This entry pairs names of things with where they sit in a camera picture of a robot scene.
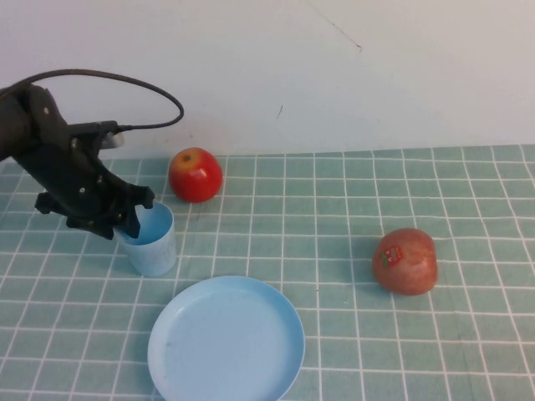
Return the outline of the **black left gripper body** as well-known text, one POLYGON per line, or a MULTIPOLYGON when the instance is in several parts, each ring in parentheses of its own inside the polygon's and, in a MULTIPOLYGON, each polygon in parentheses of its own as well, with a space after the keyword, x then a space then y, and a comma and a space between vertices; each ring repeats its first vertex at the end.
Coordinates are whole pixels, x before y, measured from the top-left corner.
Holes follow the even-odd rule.
POLYGON ((72 124, 35 140, 18 155, 23 167, 43 188, 35 208, 43 213, 106 221, 120 229, 129 206, 151 209, 155 194, 111 173, 99 158, 103 143, 121 133, 119 124, 72 124))

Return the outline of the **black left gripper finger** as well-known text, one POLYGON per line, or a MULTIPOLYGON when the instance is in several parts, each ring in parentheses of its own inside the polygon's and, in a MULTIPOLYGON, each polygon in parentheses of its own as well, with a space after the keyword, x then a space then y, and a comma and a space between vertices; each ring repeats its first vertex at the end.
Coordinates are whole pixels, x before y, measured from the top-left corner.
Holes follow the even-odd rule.
POLYGON ((106 221, 85 220, 74 217, 68 217, 66 226, 71 229, 87 231, 107 240, 114 238, 114 229, 111 224, 106 221))
POLYGON ((140 223, 134 206, 127 207, 121 214, 120 233, 133 239, 139 237, 140 223))

